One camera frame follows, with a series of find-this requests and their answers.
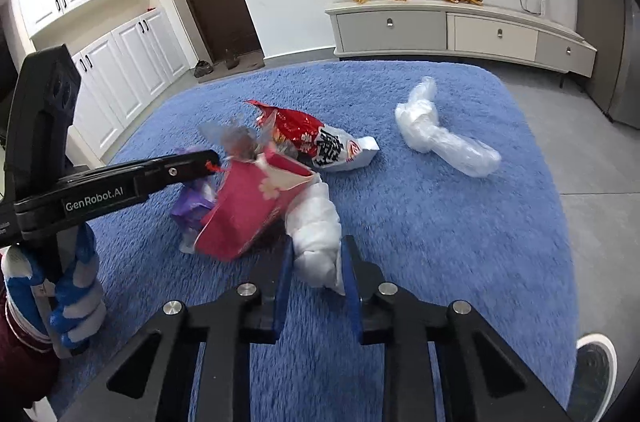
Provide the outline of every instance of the black plastic arm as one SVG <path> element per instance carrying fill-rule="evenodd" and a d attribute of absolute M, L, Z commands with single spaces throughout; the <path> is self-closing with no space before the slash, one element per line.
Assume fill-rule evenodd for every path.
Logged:
<path fill-rule="evenodd" d="M 60 422 L 249 422 L 251 343 L 275 344 L 284 326 L 293 246 L 282 235 L 249 281 L 195 307 L 168 301 L 68 408 Z M 195 377 L 201 342 L 202 371 Z"/>
<path fill-rule="evenodd" d="M 361 344 L 385 344 L 383 422 L 436 420 L 428 342 L 438 356 L 447 422 L 570 422 L 527 365 L 466 301 L 418 300 L 342 241 L 342 277 Z"/>

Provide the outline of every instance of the white plastic bag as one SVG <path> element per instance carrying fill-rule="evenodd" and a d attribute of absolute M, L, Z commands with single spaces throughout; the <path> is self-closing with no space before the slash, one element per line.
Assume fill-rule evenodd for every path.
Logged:
<path fill-rule="evenodd" d="M 454 168 L 470 177 L 486 177 L 500 165 L 500 153 L 484 142 L 461 137 L 439 126 L 433 103 L 436 82 L 422 78 L 409 94 L 408 103 L 398 103 L 396 123 L 407 146 L 421 153 L 434 151 Z"/>
<path fill-rule="evenodd" d="M 311 287 L 327 287 L 344 295 L 340 217 L 329 200 L 329 186 L 317 179 L 293 199 L 285 215 L 285 228 L 293 239 L 293 268 Z"/>

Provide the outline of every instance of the blue rug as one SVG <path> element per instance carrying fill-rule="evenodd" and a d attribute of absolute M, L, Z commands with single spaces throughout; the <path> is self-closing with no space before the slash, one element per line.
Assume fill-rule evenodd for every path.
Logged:
<path fill-rule="evenodd" d="M 394 108 L 423 76 L 436 78 L 443 126 L 500 152 L 496 173 L 473 179 L 404 144 Z M 577 301 L 564 214 L 524 116 L 494 75 L 463 64 L 386 61 L 265 70 L 168 100 L 113 162 L 208 147 L 198 124 L 239 114 L 250 124 L 257 110 L 242 103 L 250 98 L 375 137 L 381 151 L 369 167 L 324 176 L 343 233 L 418 298 L 469 300 L 566 405 Z M 89 351 L 63 363 L 50 398 L 57 413 L 165 301 L 210 301 L 250 267 L 247 259 L 178 252 L 180 234 L 168 217 L 177 193 L 171 187 L 91 222 L 108 318 Z M 256 422 L 380 420 L 383 349 L 356 344 L 344 300 L 331 291 L 294 280 L 282 337 L 252 348 L 251 371 Z"/>

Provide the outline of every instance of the red snack bag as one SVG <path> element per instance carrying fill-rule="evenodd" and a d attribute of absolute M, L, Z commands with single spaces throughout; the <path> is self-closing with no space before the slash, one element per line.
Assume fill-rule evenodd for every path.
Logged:
<path fill-rule="evenodd" d="M 315 167 L 327 171 L 341 171 L 366 166 L 379 148 L 372 137 L 354 139 L 346 131 L 325 125 L 314 116 L 298 110 L 272 107 L 249 100 L 262 115 L 257 124 L 262 126 L 275 112 L 273 140 L 288 139 L 298 151 L 306 153 Z"/>

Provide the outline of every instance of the red sleeve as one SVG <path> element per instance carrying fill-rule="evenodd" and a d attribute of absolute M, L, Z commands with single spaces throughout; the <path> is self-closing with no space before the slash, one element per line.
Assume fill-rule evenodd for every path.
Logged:
<path fill-rule="evenodd" d="M 51 391 L 60 362 L 53 350 L 39 353 L 24 346 L 6 316 L 6 290 L 0 272 L 0 390 L 4 399 L 31 407 Z"/>

